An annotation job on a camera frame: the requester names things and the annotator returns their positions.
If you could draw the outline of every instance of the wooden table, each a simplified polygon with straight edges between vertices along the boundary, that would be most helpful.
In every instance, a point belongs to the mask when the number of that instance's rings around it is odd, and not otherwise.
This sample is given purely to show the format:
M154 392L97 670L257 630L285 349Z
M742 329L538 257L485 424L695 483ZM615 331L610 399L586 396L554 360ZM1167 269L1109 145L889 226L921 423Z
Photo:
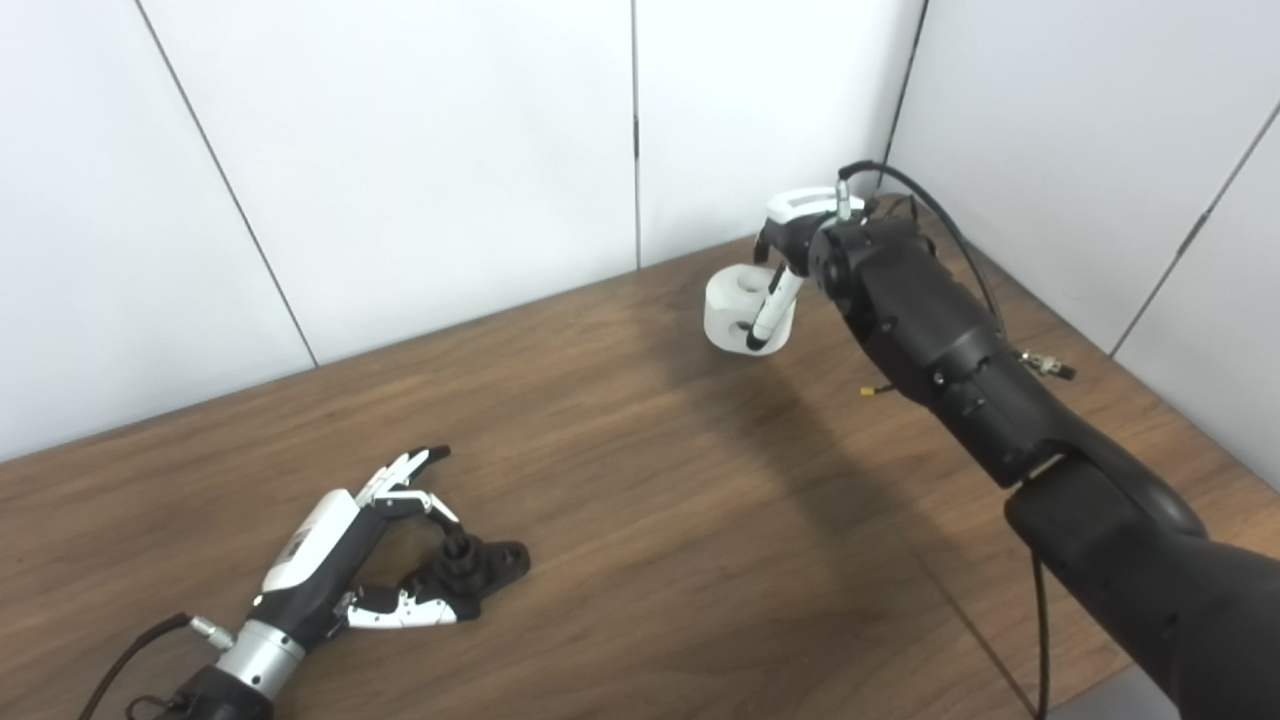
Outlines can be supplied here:
M731 243L0 465L0 716L74 716L178 610L238 626L320 496L402 450L534 569L480 621L351 632L278 716L1016 719L1034 697L1027 551L1005 492L879 377L806 288L788 346L713 348ZM1012 337L1076 365L1055 392L1183 491L1219 538L1280 551L1280 498L1007 278ZM397 528L366 577L436 536ZM1126 665L1051 587L1053 693ZM166 637L101 717L212 650Z

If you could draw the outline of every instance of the metal connector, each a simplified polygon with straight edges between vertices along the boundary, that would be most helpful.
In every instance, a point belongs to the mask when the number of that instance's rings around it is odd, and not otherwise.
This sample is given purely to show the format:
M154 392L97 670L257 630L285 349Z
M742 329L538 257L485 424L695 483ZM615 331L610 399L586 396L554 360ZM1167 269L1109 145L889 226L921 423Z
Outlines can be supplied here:
M1018 360L1041 377L1053 375L1055 378L1061 378L1064 380L1075 379L1075 368L1064 365L1061 360L1053 357L1052 355L1033 355L1030 352L1023 352L1018 356Z
M836 181L836 218L840 222L854 217L854 208L849 202L849 181L841 178Z
M218 648L219 652L227 652L236 644L236 633L228 630L227 628L214 623L204 615L196 615L188 623L192 630L196 630L200 637L205 638L209 644Z

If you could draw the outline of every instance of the robotic arm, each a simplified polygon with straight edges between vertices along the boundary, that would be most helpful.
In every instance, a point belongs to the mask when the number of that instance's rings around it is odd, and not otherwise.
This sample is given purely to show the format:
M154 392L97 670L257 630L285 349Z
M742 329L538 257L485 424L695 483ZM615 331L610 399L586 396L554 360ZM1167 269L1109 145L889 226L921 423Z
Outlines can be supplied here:
M379 468L358 495L326 493L285 543L262 580L262 592L238 633L206 618L177 615L138 638L99 685L86 720L123 664L164 632L189 624L221 651L169 700L143 696L159 720L270 720L273 701L293 671L347 628L399 629L443 625L480 616L480 600L529 571L518 542L485 543L434 493L412 487L448 446L424 447ZM397 588L353 585L388 525L426 518L444 530L435 556Z
M1014 350L914 222L852 211L842 188L865 170L931 200L864 161L818 211L780 218L771 204L755 259L772 249L785 260L749 347L795 300L799 282L780 278L813 278L893 388L1016 487L1009 524L1184 720L1280 717L1280 562L1210 541L1169 484L1050 393L1028 368L1074 370Z

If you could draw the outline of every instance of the wall seam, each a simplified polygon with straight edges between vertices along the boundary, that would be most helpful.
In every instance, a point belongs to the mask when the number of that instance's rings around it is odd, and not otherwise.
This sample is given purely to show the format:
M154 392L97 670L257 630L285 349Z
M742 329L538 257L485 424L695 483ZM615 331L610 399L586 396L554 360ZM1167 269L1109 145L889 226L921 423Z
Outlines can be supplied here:
M643 260L640 246L640 53L636 40L636 0L631 0L631 142L632 142L632 179L631 187L635 191L635 229L636 229L636 269Z
M284 295L284 288L280 286L280 279L275 275L275 269L271 268L271 261L266 259L266 251L262 250L262 243L259 242L257 233L253 232L253 225L248 222L248 215L244 214L244 206L241 205L239 196L236 195L236 190L232 187L232 182L227 177L227 170L223 169L223 163L218 159L218 154L214 152L214 146L209 141L205 126L201 124L200 118L196 115L196 109L191 104L191 97L187 96L187 90L182 86L182 81L178 79L178 73L174 70L173 63L169 60L169 54L165 53L164 45L160 42L160 36L156 33L155 26L151 24L151 18L147 15L146 8L142 6L142 0L133 0L133 5L138 9L138 14L142 15L142 22L147 27L147 33L151 35L151 41L155 44L156 51L160 53L160 59L164 60L165 69L169 70L169 78L173 79L174 87L178 88L182 104L186 105L187 114L191 115L191 122L195 123L196 131L200 133L200 140L205 143L205 150L209 152L210 159L212 159L214 168L218 169L218 176L223 179L223 187L227 188L227 193L230 196L232 204L236 205L236 211L239 214L241 222L244 223L244 229L248 232L250 240L253 241L253 247L257 249L259 258L262 259L266 274L271 278L271 284L275 286L275 292L280 296L280 302L284 304L284 310L289 314L293 329L298 332L298 338L302 340L302 347L306 348L307 356L311 359L311 365L319 368L320 363L316 360L315 351L311 350L311 343L307 341L306 333L302 332L302 324L298 323L298 316L293 311L289 299Z
M915 53L920 47L920 35L924 32L924 15L929 13L929 0L920 4L920 18L915 23L915 37L911 40L911 55L906 59L906 72L902 73L902 87L897 92L897 105L893 108L893 122L888 128L888 140L884 141L883 161L888 164L888 152L893 149L893 136L897 135L897 122L902 117L902 104L906 101L906 86L911 81L911 68L915 67ZM876 178L876 192L879 195L881 186L884 184L884 173Z
M1178 245L1178 250L1174 251L1172 260L1169 261L1169 265L1165 268L1165 272L1161 273L1160 279L1156 281L1156 286L1151 288L1151 292L1147 295L1147 299L1143 300L1142 305L1138 307L1138 311L1134 314L1133 319L1129 320L1129 325L1125 327L1123 333L1120 333L1120 340L1116 341L1115 347L1111 348L1111 352L1108 352L1107 356L1115 359L1116 354L1120 352L1120 348L1124 346L1125 341L1129 340L1129 334L1133 333L1133 329L1135 327L1138 327L1138 322L1142 320L1142 316L1147 313L1147 309L1151 307L1152 301L1156 300L1156 296L1160 293L1161 288L1165 287L1165 282L1167 282L1169 277L1174 274L1174 268L1176 268L1178 263L1181 261L1183 255L1187 254L1187 250L1192 246L1192 242L1199 236L1199 232L1204 228L1204 224L1208 222L1210 215L1212 215L1213 210L1217 209L1217 204L1222 201L1222 196L1226 195L1226 191L1231 187L1231 183L1235 182L1235 178L1236 176L1240 174L1240 170L1244 169L1245 163L1249 161L1249 158L1253 155L1253 151L1258 147L1258 143L1262 142L1262 138L1267 135L1267 131L1271 129L1271 124L1275 123L1277 114L1280 114L1280 101L1276 101L1275 106L1271 108L1271 113L1267 114L1267 118L1266 120L1263 120L1262 127L1258 129L1257 133L1254 133L1253 140L1249 142L1249 146L1244 149L1244 154L1240 155L1240 159L1236 160L1235 167L1231 168L1230 174L1226 176L1226 179L1222 182L1221 187L1217 188L1217 193L1215 193L1213 199L1210 200L1208 208L1206 208L1204 211L1201 213L1198 218L1196 218L1196 222L1192 224L1192 229L1188 231L1187 237L1183 238L1183 242Z

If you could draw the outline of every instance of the black cable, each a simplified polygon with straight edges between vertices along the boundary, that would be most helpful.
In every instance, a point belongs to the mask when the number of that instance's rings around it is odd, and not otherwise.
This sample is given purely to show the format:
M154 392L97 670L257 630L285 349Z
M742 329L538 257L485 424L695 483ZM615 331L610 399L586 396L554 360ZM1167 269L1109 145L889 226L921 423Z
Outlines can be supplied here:
M942 227L947 228L947 232L951 233L951 238L955 241L956 247L960 249L960 254L964 255L965 263L969 264L969 269L973 272L974 279L978 281L978 288L982 290L982 297L986 300L987 309L991 311L991 315L996 318L996 327L1000 328L1000 334L1006 336L1005 316L1000 313L1000 305L996 304L995 293L991 292L991 283L987 282L987 274L982 272L982 268L978 265L977 260L974 260L973 252L969 249L969 241L960 233L960 228L956 227L951 215L947 214L942 205L940 205L927 190L920 187L920 183L908 177L906 173L891 165L886 165L884 163L877 163L876 160L859 160L851 165L845 165L844 168L840 168L840 179L847 181L858 173L867 172L884 173L886 176L905 184L911 192L920 196L920 200L923 200L924 204L938 215L938 219L942 220Z
M1032 579L1036 582L1036 624L1041 644L1041 687L1036 720L1048 717L1048 600L1044 597L1044 565L1032 555Z
M138 638L133 641L133 644L131 644L120 655L115 664L111 665L111 669L106 671L106 675L102 675L102 680L99 682L97 688L93 689L93 694L90 696L88 702L84 705L84 710L81 711L79 720L88 720L93 716L93 711L97 710L97 703L102 702L102 696L105 696L106 689L111 687L111 682L115 680L115 676L120 674L120 670L124 670L124 666L133 659L134 655L138 653L140 650L151 644L151 642L160 635L172 633L178 628L186 628L188 623L191 623L191 615L179 612L173 618L166 618L156 623L147 632L138 635Z

